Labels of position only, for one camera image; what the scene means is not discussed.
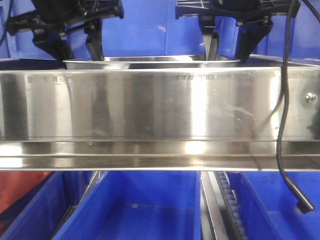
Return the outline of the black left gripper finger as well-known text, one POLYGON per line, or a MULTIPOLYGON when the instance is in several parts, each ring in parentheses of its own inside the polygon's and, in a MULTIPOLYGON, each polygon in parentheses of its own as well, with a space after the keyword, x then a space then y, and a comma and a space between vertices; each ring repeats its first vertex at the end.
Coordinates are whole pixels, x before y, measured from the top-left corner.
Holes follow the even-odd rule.
POLYGON ((93 61, 103 61, 102 20, 98 18, 87 22, 84 33, 87 34, 85 45, 90 53, 91 59, 93 61))
POLYGON ((57 30, 36 29, 33 33, 33 44, 50 54, 58 61, 74 59, 69 43, 62 39, 57 30))

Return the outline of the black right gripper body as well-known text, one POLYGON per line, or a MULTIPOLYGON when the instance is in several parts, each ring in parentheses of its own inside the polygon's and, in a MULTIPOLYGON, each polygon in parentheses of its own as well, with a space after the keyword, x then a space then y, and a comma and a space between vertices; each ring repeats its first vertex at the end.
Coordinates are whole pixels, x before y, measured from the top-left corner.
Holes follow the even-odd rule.
POLYGON ((175 18, 199 17, 208 21, 230 17, 237 25, 271 25, 273 16, 288 14, 291 3, 290 0, 177 0, 175 18))

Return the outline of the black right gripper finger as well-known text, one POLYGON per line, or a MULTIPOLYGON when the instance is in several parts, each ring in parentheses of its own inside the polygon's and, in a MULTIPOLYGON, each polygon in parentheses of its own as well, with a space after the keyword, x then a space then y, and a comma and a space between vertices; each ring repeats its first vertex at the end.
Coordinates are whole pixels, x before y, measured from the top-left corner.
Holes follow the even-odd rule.
POLYGON ((220 43, 219 34, 216 32, 216 17, 200 16, 198 23, 203 36, 205 59, 215 61, 220 43))
POLYGON ((260 41, 267 36, 273 22, 270 15, 236 19, 239 27, 234 57, 245 63, 260 41))

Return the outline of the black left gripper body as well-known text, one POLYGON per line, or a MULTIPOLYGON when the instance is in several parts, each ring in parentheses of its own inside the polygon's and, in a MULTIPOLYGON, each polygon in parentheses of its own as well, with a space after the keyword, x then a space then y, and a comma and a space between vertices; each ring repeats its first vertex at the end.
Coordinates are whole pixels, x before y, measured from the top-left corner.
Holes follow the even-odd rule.
POLYGON ((125 14, 120 0, 33 0, 32 4, 35 10, 6 21, 10 35, 37 30, 55 30, 62 35, 80 29, 100 31, 104 19, 122 19, 125 14))

